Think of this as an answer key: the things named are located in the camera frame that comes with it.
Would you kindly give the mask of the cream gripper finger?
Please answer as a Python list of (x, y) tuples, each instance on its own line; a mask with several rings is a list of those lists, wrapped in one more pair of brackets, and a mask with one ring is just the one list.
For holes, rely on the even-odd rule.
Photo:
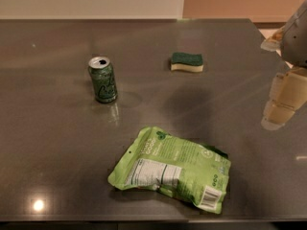
[(285, 74), (277, 73), (267, 101), (261, 125), (266, 130), (283, 127), (307, 102), (307, 69), (293, 67)]
[(284, 29), (285, 27), (279, 28), (277, 31), (275, 31), (271, 36), (266, 38), (261, 43), (261, 48), (266, 51), (277, 51), (281, 48), (281, 42), (284, 35)]

